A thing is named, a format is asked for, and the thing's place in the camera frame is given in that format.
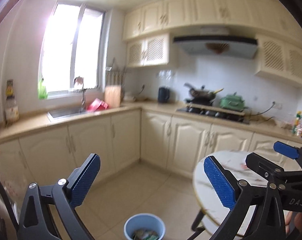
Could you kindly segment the person right hand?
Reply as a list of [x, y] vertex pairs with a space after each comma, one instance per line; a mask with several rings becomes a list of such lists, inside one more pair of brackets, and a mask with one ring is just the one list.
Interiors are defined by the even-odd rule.
[[294, 223], [294, 226], [302, 232], [302, 213], [297, 213], [294, 215], [292, 211], [290, 211], [286, 218], [285, 218], [285, 229], [286, 229], [286, 235], [290, 233], [290, 224], [291, 222]]

